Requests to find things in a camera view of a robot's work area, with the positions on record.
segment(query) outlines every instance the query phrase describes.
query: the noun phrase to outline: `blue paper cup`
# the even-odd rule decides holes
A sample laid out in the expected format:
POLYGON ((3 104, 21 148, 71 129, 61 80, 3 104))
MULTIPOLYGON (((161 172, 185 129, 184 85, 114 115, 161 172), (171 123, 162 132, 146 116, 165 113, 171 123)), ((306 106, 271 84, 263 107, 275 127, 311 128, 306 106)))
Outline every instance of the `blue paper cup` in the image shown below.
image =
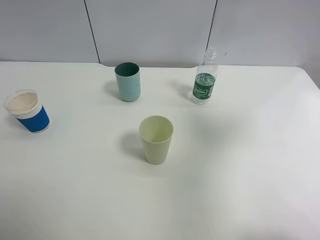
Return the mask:
POLYGON ((123 101, 133 102, 140 96, 140 69, 133 62, 124 62, 114 69, 119 94, 123 101))
POLYGON ((32 133, 40 133, 50 125, 46 110, 35 91, 20 90, 11 93, 4 100, 3 106, 32 133))

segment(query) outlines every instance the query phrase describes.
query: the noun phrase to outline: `teal cup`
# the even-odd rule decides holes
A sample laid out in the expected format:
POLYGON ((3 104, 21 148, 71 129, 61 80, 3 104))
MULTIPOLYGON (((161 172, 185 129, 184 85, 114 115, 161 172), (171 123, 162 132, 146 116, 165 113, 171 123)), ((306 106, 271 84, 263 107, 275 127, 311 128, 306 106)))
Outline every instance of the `teal cup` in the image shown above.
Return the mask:
POLYGON ((123 101, 133 102, 140 97, 140 69, 133 62, 124 62, 114 69, 119 94, 123 101))

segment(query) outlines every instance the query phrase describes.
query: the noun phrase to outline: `cup rim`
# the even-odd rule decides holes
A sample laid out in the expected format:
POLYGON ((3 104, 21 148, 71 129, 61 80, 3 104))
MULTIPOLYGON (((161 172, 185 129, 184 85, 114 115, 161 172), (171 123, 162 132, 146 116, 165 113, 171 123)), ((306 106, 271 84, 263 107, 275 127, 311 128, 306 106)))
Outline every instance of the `cup rim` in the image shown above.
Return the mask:
POLYGON ((172 122, 171 122, 168 118, 166 118, 166 117, 164 117, 164 116, 160 116, 160 115, 148 116, 148 117, 146 117, 145 119, 143 119, 143 120, 141 121, 140 125, 139 125, 139 135, 140 135, 140 137, 141 137, 143 140, 145 140, 146 142, 151 143, 151 144, 162 144, 162 143, 168 141, 169 139, 171 139, 171 137, 172 137, 173 134, 174 134, 174 125, 172 124, 172 122), (171 135, 170 135, 166 140, 164 140, 164 141, 159 141, 159 142, 153 142, 153 141, 149 141, 149 140, 145 139, 145 138, 141 135, 140 128, 141 128, 142 123, 143 123, 145 120, 147 120, 147 119, 149 119, 149 118, 153 118, 153 117, 163 118, 163 119, 167 120, 167 121, 171 124, 171 126, 172 126, 172 132, 171 132, 171 135))
POLYGON ((139 65, 136 64, 136 63, 134 63, 134 62, 131 62, 131 61, 122 62, 122 63, 118 64, 118 65, 114 68, 114 73, 115 73, 116 75, 122 77, 122 78, 131 78, 131 77, 137 75, 139 72, 140 72, 140 67, 139 67, 139 65), (136 66, 138 67, 138 71, 137 71, 135 74, 130 75, 130 76, 122 76, 122 75, 118 74, 118 73, 116 72, 117 67, 119 67, 119 66, 121 66, 121 65, 124 65, 124 64, 133 64, 133 65, 136 65, 136 66))
POLYGON ((13 114, 13 115, 17 115, 17 114, 19 115, 19 114, 26 114, 26 113, 31 112, 32 110, 34 110, 34 109, 37 107, 38 103, 39 103, 39 97, 38 97, 38 95, 37 95, 37 93, 36 93, 35 91, 33 91, 33 90, 31 90, 31 89, 21 89, 21 90, 14 91, 14 92, 10 93, 10 94, 4 99, 4 101, 3 101, 3 107, 4 107, 9 113, 11 113, 11 114, 13 114), (35 100, 34 100, 32 103, 30 103, 28 106, 25 106, 25 107, 22 107, 22 108, 17 108, 17 109, 10 109, 10 108, 8 108, 8 107, 7 107, 8 103, 9 103, 13 98, 19 96, 20 94, 18 94, 18 93, 20 93, 20 92, 26 92, 26 93, 29 92, 29 93, 35 94, 35 100), (28 107, 30 107, 31 105, 33 105, 35 102, 37 102, 37 104, 36 104, 32 109, 30 109, 29 111, 26 111, 26 112, 23 112, 23 113, 14 113, 14 112, 11 112, 11 111, 21 111, 21 110, 23 110, 23 109, 27 109, 28 107))

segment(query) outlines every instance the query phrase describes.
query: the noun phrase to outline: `white wall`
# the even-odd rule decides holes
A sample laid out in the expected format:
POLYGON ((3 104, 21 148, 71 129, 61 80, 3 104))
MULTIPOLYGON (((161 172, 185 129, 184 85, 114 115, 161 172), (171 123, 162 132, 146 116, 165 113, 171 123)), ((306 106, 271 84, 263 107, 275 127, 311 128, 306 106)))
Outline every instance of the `white wall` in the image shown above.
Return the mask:
POLYGON ((98 62, 83 0, 1 0, 0 61, 98 62))
POLYGON ((320 87, 319 0, 218 0, 210 45, 226 65, 298 66, 320 87))
POLYGON ((194 67, 206 49, 216 0, 86 0, 100 61, 194 67))

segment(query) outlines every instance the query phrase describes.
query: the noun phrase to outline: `plastic bottle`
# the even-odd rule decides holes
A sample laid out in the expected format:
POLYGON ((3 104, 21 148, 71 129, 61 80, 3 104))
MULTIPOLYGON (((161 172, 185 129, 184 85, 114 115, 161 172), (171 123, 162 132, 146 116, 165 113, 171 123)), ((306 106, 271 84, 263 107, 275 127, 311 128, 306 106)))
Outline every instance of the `plastic bottle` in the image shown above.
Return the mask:
POLYGON ((192 91, 192 102, 195 104, 206 104, 211 97, 218 76, 217 56, 218 50, 211 46, 208 47, 203 62, 200 63, 196 70, 192 91))

